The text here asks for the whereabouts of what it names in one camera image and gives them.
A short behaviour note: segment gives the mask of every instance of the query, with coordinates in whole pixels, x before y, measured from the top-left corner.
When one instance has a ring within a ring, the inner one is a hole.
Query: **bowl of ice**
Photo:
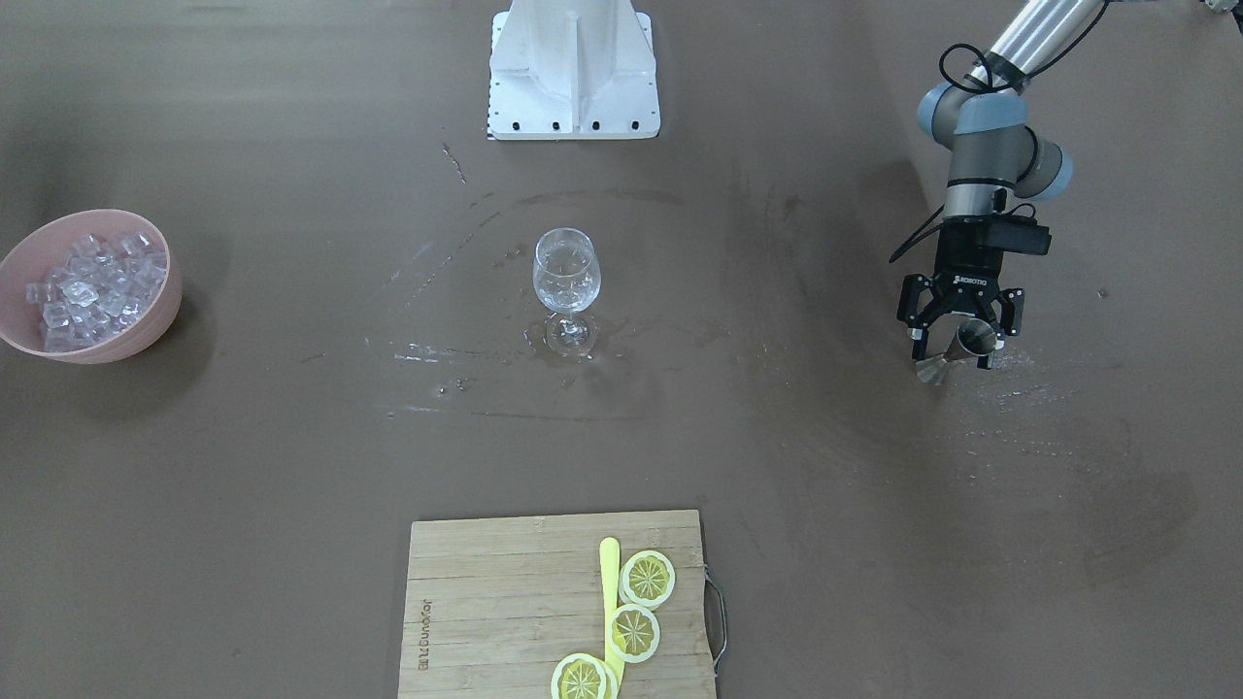
[[[129,211],[70,214],[0,262],[0,337],[50,359],[124,359],[159,340],[180,306],[181,274],[168,241]]]

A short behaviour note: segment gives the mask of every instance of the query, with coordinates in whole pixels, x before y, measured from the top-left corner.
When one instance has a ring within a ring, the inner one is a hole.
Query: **glass base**
[[[595,320],[584,313],[553,313],[544,321],[544,342],[562,357],[585,357],[597,336]]]

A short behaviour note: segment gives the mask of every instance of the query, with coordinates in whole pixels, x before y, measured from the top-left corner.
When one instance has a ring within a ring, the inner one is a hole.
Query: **metal jigger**
[[[979,318],[971,318],[958,326],[958,332],[953,333],[953,341],[945,352],[915,362],[915,376],[924,383],[941,386],[951,364],[978,359],[991,354],[993,350],[997,350],[997,331]]]

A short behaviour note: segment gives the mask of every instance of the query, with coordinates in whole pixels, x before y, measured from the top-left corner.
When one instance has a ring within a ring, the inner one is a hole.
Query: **blue joint cover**
[[[1045,187],[1043,192],[1035,197],[1029,197],[1032,201],[1048,201],[1049,199],[1057,198],[1059,194],[1070,187],[1070,178],[1075,175],[1075,162],[1070,159],[1070,153],[1062,150],[1062,169],[1058,170],[1058,175],[1053,178],[1049,187]]]
[[[979,133],[1027,123],[1027,102],[1017,95],[978,95],[958,114],[956,134]]]
[[[932,90],[929,90],[927,95],[924,96],[924,100],[920,100],[920,128],[924,129],[924,133],[929,134],[929,138],[933,138],[932,117],[936,116],[936,107],[941,103],[941,98],[945,97],[947,90],[950,90],[950,83],[942,82]]]

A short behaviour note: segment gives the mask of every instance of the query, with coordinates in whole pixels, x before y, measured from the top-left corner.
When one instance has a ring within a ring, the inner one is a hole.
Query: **pink bowl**
[[[121,335],[98,345],[73,352],[44,352],[44,341],[39,331],[39,306],[26,302],[26,285],[42,281],[47,276],[47,270],[65,262],[73,241],[78,238],[94,233],[112,240],[122,233],[134,230],[145,233],[158,248],[168,252],[168,279],[164,280],[150,308]],[[180,307],[181,271],[177,257],[173,256],[159,229],[129,211],[94,209],[56,219],[27,235],[0,262],[0,337],[22,352],[58,362],[102,364],[137,354],[164,335],[168,326],[173,325],[173,318]]]

